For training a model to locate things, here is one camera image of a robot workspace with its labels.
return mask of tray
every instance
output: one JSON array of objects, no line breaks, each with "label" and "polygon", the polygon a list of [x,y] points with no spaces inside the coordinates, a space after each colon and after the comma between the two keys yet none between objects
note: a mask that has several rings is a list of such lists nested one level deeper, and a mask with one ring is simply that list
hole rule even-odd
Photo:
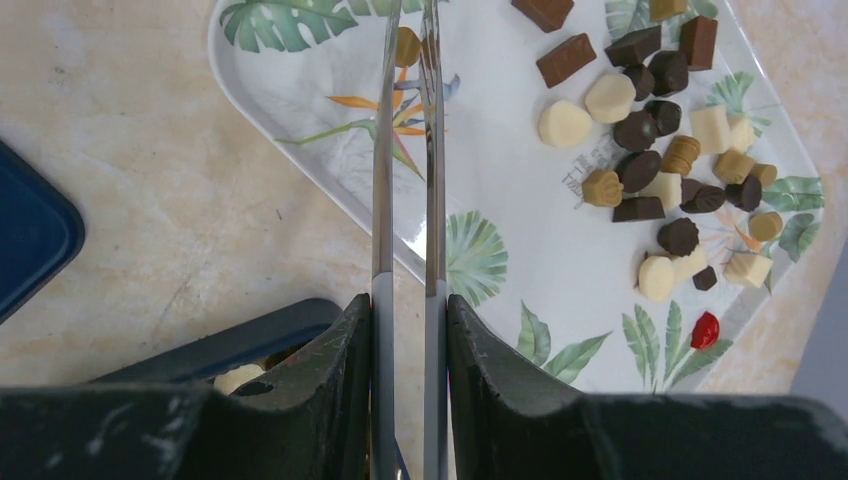
[{"label": "tray", "polygon": [[[220,0],[209,29],[212,70],[242,114],[368,230],[388,0],[312,0],[309,11],[294,11],[293,3]],[[417,31],[420,0],[403,6],[401,23]],[[687,14],[664,23],[664,48],[675,48],[681,23],[696,13],[719,20],[715,67],[693,73],[672,100],[684,112],[724,103],[751,118],[760,138],[749,154],[781,176],[759,211],[780,212],[786,228],[761,244],[748,236],[748,215],[729,205],[693,216],[720,277],[732,252],[753,251],[775,261],[767,286],[741,289],[722,278],[710,292],[687,284],[670,302],[653,304],[634,289],[635,272],[643,254],[657,250],[662,222],[612,224],[608,209],[581,199],[582,179],[623,155],[609,127],[595,125],[590,141],[568,151],[546,147],[536,133],[543,108],[558,99],[581,103],[591,83],[613,71],[602,49],[651,25],[648,1],[578,2],[550,34],[508,0],[441,6],[450,289],[505,342],[582,390],[696,389],[820,227],[821,180],[730,7],[693,0]],[[536,59],[582,32],[598,59],[547,89]],[[426,185],[417,73],[397,69],[395,251],[421,279]],[[689,131],[687,118],[681,133]],[[653,149],[664,152],[669,142]],[[701,157],[691,176],[717,184],[712,161]],[[698,350],[690,332],[705,311],[718,316],[721,335]]]}]

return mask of bird of paradise flower print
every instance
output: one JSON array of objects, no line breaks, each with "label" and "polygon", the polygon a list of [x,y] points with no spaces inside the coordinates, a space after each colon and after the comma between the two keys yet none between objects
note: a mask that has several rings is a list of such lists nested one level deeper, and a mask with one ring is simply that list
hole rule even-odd
[{"label": "bird of paradise flower print", "polygon": [[[424,107],[421,104],[421,84],[418,80],[407,80],[408,74],[409,67],[401,69],[398,75],[398,81],[394,85],[394,94],[392,96],[392,111],[394,112],[392,122],[392,129],[394,130],[392,156],[423,180],[424,176],[421,174],[418,166],[415,165],[412,156],[401,140],[401,137],[404,136],[424,136],[424,129],[415,126],[424,121]],[[450,83],[444,84],[445,101],[449,100],[459,90],[459,85],[460,80],[458,75],[454,75]],[[348,108],[371,110],[375,113],[380,109],[380,105],[377,102],[360,96],[328,96],[327,99]],[[276,140],[280,143],[291,145],[306,145],[357,128],[367,131],[372,140],[377,137],[377,120],[374,115],[371,115],[367,118],[354,120],[345,125],[300,140],[282,138]]]}]

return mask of metal tweezers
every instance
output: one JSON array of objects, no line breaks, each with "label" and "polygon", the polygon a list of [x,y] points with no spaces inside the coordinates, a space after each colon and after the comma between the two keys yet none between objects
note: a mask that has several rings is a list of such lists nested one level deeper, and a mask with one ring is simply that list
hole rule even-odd
[{"label": "metal tweezers", "polygon": [[[445,143],[444,92],[437,0],[423,0],[419,62],[427,143],[427,258],[425,275],[424,478],[447,478],[447,361],[445,317]],[[395,476],[394,315],[392,225],[392,104],[394,63],[401,0],[392,0],[383,51],[383,77],[374,146],[372,308],[374,312],[371,384],[371,475]]]}]

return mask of dark chocolate disc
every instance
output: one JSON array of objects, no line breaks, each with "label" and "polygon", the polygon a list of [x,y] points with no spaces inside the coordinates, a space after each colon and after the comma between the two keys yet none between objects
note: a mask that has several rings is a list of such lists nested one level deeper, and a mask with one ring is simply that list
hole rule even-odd
[{"label": "dark chocolate disc", "polygon": [[698,246],[698,226],[688,218],[678,218],[660,228],[657,243],[666,252],[685,257],[695,251]]},{"label": "dark chocolate disc", "polygon": [[654,91],[654,74],[644,65],[633,65],[624,69],[624,75],[636,88],[636,101],[641,102]]},{"label": "dark chocolate disc", "polygon": [[736,208],[753,212],[763,199],[763,184],[756,175],[748,175],[742,185],[728,185],[725,188],[727,200]]},{"label": "dark chocolate disc", "polygon": [[648,112],[631,112],[627,118],[615,124],[612,138],[625,150],[644,152],[657,139],[657,122]]},{"label": "dark chocolate disc", "polygon": [[689,86],[689,62],[683,52],[659,52],[648,69],[654,74],[654,95],[658,97],[674,95]]},{"label": "dark chocolate disc", "polygon": [[695,193],[694,199],[680,208],[686,213],[711,213],[721,208],[726,199],[727,196],[721,188],[704,185]]},{"label": "dark chocolate disc", "polygon": [[695,194],[703,187],[704,184],[694,178],[684,178],[680,183],[680,188],[683,190],[681,203],[687,203],[695,198]]},{"label": "dark chocolate disc", "polygon": [[718,283],[718,278],[716,278],[713,267],[707,267],[692,277],[692,283],[695,284],[695,288],[698,290],[706,292]]},{"label": "dark chocolate disc", "polygon": [[654,180],[661,166],[660,154],[648,150],[624,157],[615,167],[615,173],[618,174],[618,181],[624,185],[624,193],[636,193]]},{"label": "dark chocolate disc", "polygon": [[657,136],[671,135],[680,129],[680,118],[683,110],[680,105],[665,100],[654,100],[645,105],[645,111],[657,122]]}]

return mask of beige marble surface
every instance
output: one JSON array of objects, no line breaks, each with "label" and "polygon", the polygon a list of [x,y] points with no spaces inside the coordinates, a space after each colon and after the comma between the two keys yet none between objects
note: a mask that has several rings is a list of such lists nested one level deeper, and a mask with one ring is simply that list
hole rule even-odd
[{"label": "beige marble surface", "polygon": [[[0,383],[92,378],[296,300],[366,291],[370,239],[221,93],[213,0],[0,2],[0,138],[81,210],[79,257],[0,326]],[[711,391],[785,392],[848,236],[841,0],[733,2],[825,179],[813,250]],[[396,273],[397,436],[421,471],[423,288]]]}]

